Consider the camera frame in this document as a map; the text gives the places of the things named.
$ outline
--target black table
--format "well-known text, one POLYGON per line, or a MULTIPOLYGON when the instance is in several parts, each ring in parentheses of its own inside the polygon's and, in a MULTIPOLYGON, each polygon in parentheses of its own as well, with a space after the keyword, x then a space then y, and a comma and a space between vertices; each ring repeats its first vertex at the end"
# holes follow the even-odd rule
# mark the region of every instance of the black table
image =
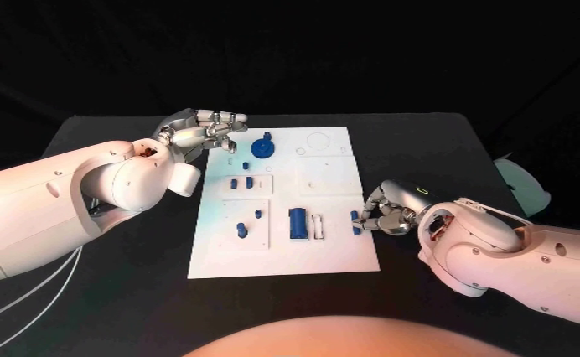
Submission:
MULTIPOLYGON (((148 137, 158 121, 160 117, 73 117, 44 157, 108 140, 148 137)), ((347 127, 365 196, 383 179, 407 179, 521 214, 457 114, 252 116, 249 126, 347 127)), ((202 170, 205 162, 206 155, 194 163, 202 170)), ((427 323, 523 355, 580 350, 580 325, 534 312, 496 291, 469 298, 444 286, 417 258, 415 235, 373 234, 379 272, 187 280, 202 184, 187 199, 167 192, 151 210, 85 246, 60 299, 0 352, 182 355, 258 324, 332 314, 427 323)), ((0 282, 1 305, 59 263, 0 282)), ((42 310, 63 277, 3 314, 3 339, 42 310)))

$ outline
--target black backdrop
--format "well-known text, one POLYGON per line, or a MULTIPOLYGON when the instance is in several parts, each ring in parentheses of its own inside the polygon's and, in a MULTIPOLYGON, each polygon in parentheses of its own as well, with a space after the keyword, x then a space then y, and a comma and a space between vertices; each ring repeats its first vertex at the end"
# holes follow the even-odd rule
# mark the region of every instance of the black backdrop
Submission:
POLYGON ((460 112, 534 170, 574 156, 577 26, 577 0, 0 0, 0 167, 68 116, 193 107, 460 112))

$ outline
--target black tablecloth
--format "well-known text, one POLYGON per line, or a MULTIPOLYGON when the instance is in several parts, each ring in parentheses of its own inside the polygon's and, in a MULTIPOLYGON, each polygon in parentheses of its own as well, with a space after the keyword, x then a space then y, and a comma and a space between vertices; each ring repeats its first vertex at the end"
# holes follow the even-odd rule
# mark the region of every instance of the black tablecloth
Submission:
MULTIPOLYGON (((108 140, 148 137, 158 121, 73 117, 44 157, 108 140)), ((407 179, 521 214, 457 114, 252 116, 249 126, 347 127, 365 196, 383 179, 407 179)), ((206 155, 194 162, 202 170, 205 162, 206 155)), ((447 288, 417 258, 415 235, 373 234, 379 272, 187 280, 202 184, 190 198, 167 192, 151 210, 85 246, 60 299, 0 352, 180 355, 258 324, 329 314, 427 323, 523 355, 577 352, 580 325, 534 312, 497 291, 469 298, 447 288)), ((0 282, 3 305, 59 263, 0 282)), ((3 338, 42 310, 63 277, 3 314, 3 338)))

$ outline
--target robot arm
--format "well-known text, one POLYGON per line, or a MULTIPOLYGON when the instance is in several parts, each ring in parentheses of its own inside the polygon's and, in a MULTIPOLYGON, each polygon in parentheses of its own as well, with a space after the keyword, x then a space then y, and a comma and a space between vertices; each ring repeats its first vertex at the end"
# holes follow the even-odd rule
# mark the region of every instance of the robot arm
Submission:
POLYGON ((469 199, 438 203, 422 188, 383 181, 353 226, 405 234, 417 227, 420 259, 453 290, 489 288, 526 307, 580 323, 580 230, 532 225, 469 199), (375 205, 383 216, 369 218, 375 205), (512 229, 486 210, 519 220, 512 229))
POLYGON ((153 136, 105 142, 0 172, 0 279, 53 261, 148 210, 166 189, 190 196, 205 148, 235 152, 226 134, 246 117, 186 109, 153 136), (92 204, 86 210, 86 200, 92 204))

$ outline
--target robotic hand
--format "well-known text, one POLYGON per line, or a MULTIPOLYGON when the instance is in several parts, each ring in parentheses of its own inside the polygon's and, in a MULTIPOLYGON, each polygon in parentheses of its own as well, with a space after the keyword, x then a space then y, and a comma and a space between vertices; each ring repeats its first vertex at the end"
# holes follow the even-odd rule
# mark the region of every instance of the robotic hand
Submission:
POLYGON ((391 235, 417 227, 420 260, 456 292, 479 297, 495 288, 580 323, 580 230, 534 225, 466 198, 440 203, 425 189, 392 180, 368 197, 353 227, 391 235), (376 206, 382 216, 371 218, 376 206), (512 229, 486 210, 523 226, 512 229))
POLYGON ((189 163, 205 148, 235 152, 226 134, 248 129, 246 119, 186 109, 147 139, 104 142, 1 171, 0 279, 82 246, 148 210, 166 189, 190 196, 200 173, 189 163))

